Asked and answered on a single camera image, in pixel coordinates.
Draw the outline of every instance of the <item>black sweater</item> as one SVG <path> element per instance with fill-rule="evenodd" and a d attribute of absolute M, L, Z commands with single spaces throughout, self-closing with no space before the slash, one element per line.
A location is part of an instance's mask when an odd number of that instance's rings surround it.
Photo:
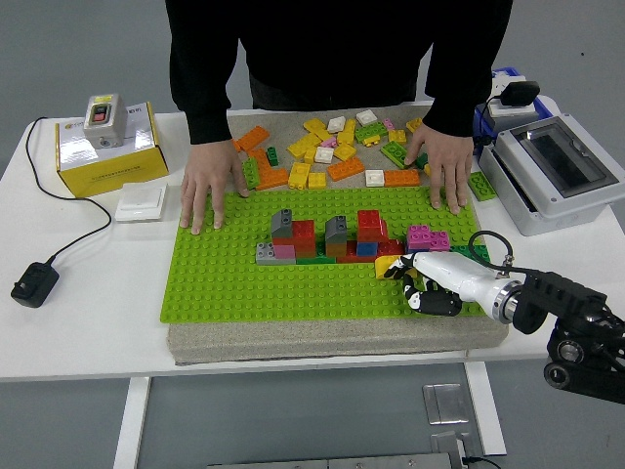
<path fill-rule="evenodd" d="M 238 40 L 259 81 L 357 107 L 376 107 L 415 83 L 433 47 L 425 91 L 434 103 L 424 122 L 473 135 L 474 108 L 490 93 L 513 0 L 277 3 L 166 0 L 172 97 L 192 144 L 231 138 L 226 84 Z"/>

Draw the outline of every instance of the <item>green lego baseplate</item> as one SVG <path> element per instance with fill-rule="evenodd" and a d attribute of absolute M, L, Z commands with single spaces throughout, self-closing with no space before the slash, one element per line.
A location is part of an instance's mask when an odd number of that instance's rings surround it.
<path fill-rule="evenodd" d="M 347 217 L 355 239 L 361 209 L 379 210 L 394 239 L 405 240 L 410 225 L 429 225 L 447 231 L 452 247 L 466 246 L 479 229 L 470 205 L 457 216 L 432 208 L 427 187 L 227 193 L 225 206 L 219 230 L 178 228 L 161 322 L 431 318 L 410 309 L 401 280 L 376 279 L 373 263 L 257 265 L 256 245 L 271 242 L 271 216 L 283 208 L 293 220 L 314 220 L 317 241 L 335 215 Z M 205 225 L 213 226 L 210 209 Z M 484 311 L 465 303 L 461 315 Z"/>

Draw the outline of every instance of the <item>pink lego brick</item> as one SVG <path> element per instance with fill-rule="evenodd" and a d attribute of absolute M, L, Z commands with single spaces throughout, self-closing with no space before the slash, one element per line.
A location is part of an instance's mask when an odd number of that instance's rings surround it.
<path fill-rule="evenodd" d="M 431 249 L 432 232 L 427 225 L 410 225 L 406 234 L 408 249 Z"/>
<path fill-rule="evenodd" d="M 448 251 L 449 250 L 449 234 L 447 232 L 431 232 L 430 250 L 431 251 Z"/>

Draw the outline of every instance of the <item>person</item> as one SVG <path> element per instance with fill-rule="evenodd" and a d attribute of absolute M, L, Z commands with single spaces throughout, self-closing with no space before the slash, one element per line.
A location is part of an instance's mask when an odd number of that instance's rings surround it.
<path fill-rule="evenodd" d="M 444 188 L 457 214 L 468 199 L 474 109 L 491 89 L 492 64 L 513 0 L 355 1 L 304 8 L 296 2 L 166 0 L 172 98 L 187 118 L 190 154 L 180 225 L 200 233 L 208 194 L 214 228 L 224 222 L 230 175 L 249 192 L 227 120 L 226 85 L 238 43 L 246 52 L 253 108 L 316 111 L 388 107 L 416 99 L 420 61 L 431 50 L 425 93 L 433 104 L 414 132 L 411 164 L 425 146 L 430 202 Z"/>

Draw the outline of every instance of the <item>finger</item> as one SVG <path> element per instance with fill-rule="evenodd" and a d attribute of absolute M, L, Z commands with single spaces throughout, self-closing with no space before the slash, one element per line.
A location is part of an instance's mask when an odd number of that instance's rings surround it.
<path fill-rule="evenodd" d="M 467 205 L 467 201 L 469 199 L 469 186 L 468 176 L 467 176 L 467 161 L 468 158 L 465 158 L 465 162 L 458 163 L 458 168 L 456 168 L 456 193 L 458 195 L 458 205 L 464 207 Z"/>
<path fill-rule="evenodd" d="M 197 185 L 193 196 L 193 226 L 191 227 L 192 235 L 199 235 L 204 225 L 204 213 L 206 212 L 206 194 L 208 193 L 207 185 Z"/>
<path fill-rule="evenodd" d="M 454 166 L 445 167 L 445 193 L 447 196 L 447 206 L 449 211 L 454 215 L 460 213 L 460 207 L 458 206 L 458 197 L 456 195 L 456 177 L 457 171 Z"/>
<path fill-rule="evenodd" d="M 188 221 L 191 218 L 191 211 L 193 208 L 193 195 L 195 194 L 195 184 L 190 182 L 185 176 L 183 178 L 183 185 L 181 186 L 180 201 L 183 206 L 180 226 L 181 228 L 188 227 Z"/>
<path fill-rule="evenodd" d="M 440 209 L 440 181 L 442 180 L 442 173 L 440 166 L 430 166 L 430 203 L 438 210 Z"/>
<path fill-rule="evenodd" d="M 218 182 L 212 186 L 211 201 L 213 204 L 213 228 L 218 230 L 224 224 L 224 192 L 226 185 Z"/>
<path fill-rule="evenodd" d="M 238 155 L 235 157 L 235 161 L 232 164 L 232 176 L 234 177 L 234 186 L 242 197 L 247 197 L 250 191 L 247 189 L 247 181 L 243 174 L 243 165 L 238 159 Z"/>

